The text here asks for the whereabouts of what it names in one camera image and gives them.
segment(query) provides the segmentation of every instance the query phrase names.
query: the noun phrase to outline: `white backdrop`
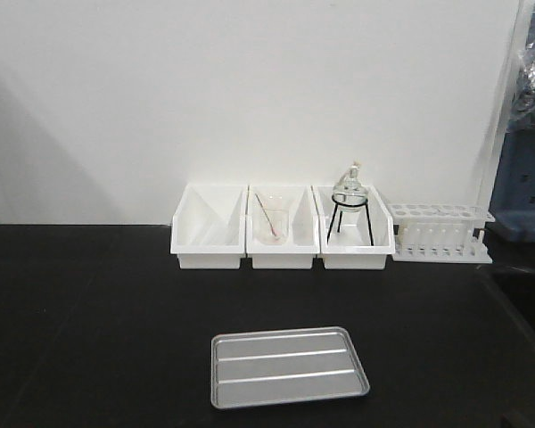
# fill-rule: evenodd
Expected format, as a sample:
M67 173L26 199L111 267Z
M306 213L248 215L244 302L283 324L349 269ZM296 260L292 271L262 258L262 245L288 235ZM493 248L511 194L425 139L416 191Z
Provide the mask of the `white backdrop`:
M166 224L189 181L353 160L476 203L518 4L0 0L0 223Z

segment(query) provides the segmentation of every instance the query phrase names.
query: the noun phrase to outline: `blue bin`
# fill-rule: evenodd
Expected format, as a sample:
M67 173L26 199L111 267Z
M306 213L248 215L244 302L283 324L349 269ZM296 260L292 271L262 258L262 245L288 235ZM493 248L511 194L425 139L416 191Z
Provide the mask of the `blue bin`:
M535 131L506 136L490 212L489 228L504 239L535 243Z

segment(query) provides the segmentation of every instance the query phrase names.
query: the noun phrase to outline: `silver tray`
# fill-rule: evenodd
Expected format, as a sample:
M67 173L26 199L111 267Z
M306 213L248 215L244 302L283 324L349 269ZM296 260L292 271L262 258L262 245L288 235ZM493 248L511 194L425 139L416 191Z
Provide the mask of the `silver tray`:
M362 396L370 385L340 327L220 334L212 339L216 408Z

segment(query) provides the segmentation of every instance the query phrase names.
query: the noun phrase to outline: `white plastic bin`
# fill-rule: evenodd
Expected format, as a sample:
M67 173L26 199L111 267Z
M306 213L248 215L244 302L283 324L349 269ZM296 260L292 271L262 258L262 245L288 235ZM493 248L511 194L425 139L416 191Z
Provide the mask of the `white plastic bin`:
M327 230L334 209L331 200L333 187L313 187L319 213L321 257L326 269L384 269L386 256L395 252L392 216L376 189L371 185L365 187L368 189L368 209L374 245L370 243L365 208L360 212L343 213L339 234L336 232L339 221L337 212L333 232L327 242Z
M247 185L187 185L172 218L182 269L238 269L245 257Z
M286 214L287 236L264 239L270 233L264 209ZM319 253L317 210L308 185L251 185L246 215L246 251L256 269L310 269Z

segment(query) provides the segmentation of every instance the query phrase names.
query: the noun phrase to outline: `black countertop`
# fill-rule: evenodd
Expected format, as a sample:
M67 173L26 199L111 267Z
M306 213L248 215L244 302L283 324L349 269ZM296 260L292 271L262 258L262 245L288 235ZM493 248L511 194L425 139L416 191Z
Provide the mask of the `black countertop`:
M535 424L535 341L493 267L182 271L168 247L167 227L0 226L0 426ZM211 406L214 335L329 325L349 330L367 397Z

